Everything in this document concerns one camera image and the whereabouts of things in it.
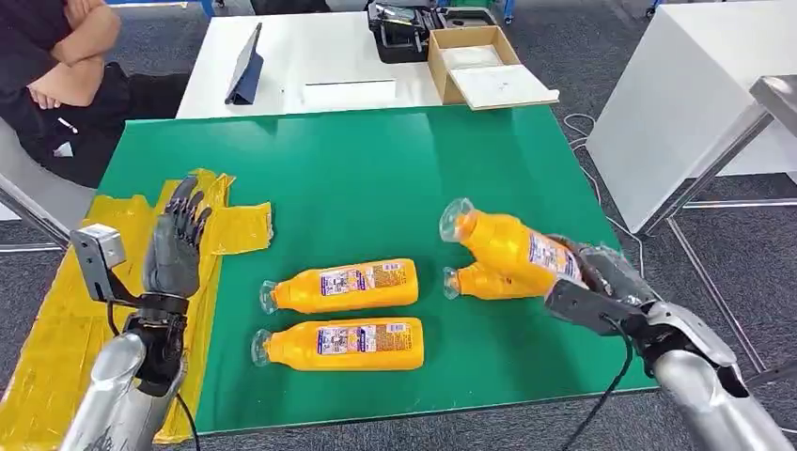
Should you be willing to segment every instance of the gray chair backrest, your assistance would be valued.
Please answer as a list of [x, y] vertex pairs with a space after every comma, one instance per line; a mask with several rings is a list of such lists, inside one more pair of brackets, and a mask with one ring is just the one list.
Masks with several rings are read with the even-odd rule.
[[80, 225], [95, 193], [34, 162], [3, 119], [0, 119], [0, 188], [65, 233]]

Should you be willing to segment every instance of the cardboard box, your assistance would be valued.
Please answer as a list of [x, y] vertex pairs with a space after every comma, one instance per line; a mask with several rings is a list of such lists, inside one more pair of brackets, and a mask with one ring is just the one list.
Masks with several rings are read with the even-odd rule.
[[[452, 70], [446, 65], [445, 49], [483, 46], [492, 46], [501, 61], [482, 68]], [[521, 64], [498, 26], [433, 30], [429, 70], [444, 105], [467, 102], [477, 110], [558, 101], [559, 91], [549, 90]]]

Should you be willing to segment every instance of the crossed arms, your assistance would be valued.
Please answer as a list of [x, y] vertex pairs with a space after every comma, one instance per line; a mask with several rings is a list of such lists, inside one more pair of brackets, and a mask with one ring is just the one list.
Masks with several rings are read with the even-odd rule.
[[64, 13], [73, 31], [50, 52], [58, 64], [27, 86], [42, 109], [94, 101], [104, 72], [102, 54], [114, 46], [121, 25], [103, 0], [67, 0]]

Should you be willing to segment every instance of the green table mat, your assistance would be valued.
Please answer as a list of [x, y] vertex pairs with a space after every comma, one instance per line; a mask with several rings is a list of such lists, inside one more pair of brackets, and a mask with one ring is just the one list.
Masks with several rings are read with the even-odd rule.
[[[622, 364], [620, 338], [553, 319], [541, 299], [443, 296], [442, 268], [473, 261], [438, 235], [440, 214], [455, 197], [541, 232], [617, 248], [546, 106], [132, 122], [100, 192], [144, 194], [154, 203], [165, 179], [198, 167], [236, 176], [230, 205], [271, 201], [275, 228], [269, 249], [224, 257], [196, 413], [200, 432], [597, 394]], [[415, 261], [420, 293], [413, 305], [324, 315], [260, 310], [264, 278], [393, 257]], [[423, 321], [426, 361], [415, 371], [299, 372], [250, 360], [260, 328], [397, 316]], [[619, 389], [651, 386], [637, 359]]]

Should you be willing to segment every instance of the robotic arm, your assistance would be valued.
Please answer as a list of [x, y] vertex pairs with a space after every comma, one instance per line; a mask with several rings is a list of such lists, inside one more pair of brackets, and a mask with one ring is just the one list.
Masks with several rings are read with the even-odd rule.
[[[116, 230], [90, 225], [72, 231], [88, 292], [93, 300], [107, 303], [115, 337], [98, 354], [59, 449], [151, 449], [169, 405], [175, 397], [180, 400], [185, 313], [188, 298], [199, 288], [199, 243], [211, 214], [210, 209], [196, 214], [203, 198], [201, 191], [191, 196], [196, 184], [196, 178], [185, 179], [158, 217], [144, 261], [146, 292], [140, 297], [111, 272], [125, 260]], [[114, 324], [114, 303], [136, 308], [121, 334]]]
[[702, 319], [662, 301], [612, 249], [557, 238], [579, 258], [587, 288], [559, 280], [545, 299], [555, 316], [600, 335], [621, 334], [619, 325], [706, 449], [794, 450], [747, 390], [733, 351]]
[[[97, 356], [91, 382], [62, 450], [150, 449], [185, 375], [182, 335], [198, 290], [199, 243], [210, 209], [196, 179], [175, 190], [158, 217], [144, 264], [145, 293], [134, 297], [111, 272], [125, 260], [119, 233], [104, 225], [71, 241], [91, 298], [108, 306], [116, 335]], [[695, 314], [666, 303], [615, 251], [556, 237], [578, 257], [586, 287], [559, 280], [545, 299], [559, 318], [596, 334], [624, 334], [711, 451], [794, 451], [742, 381], [730, 347]], [[136, 308], [121, 334], [113, 305]]]

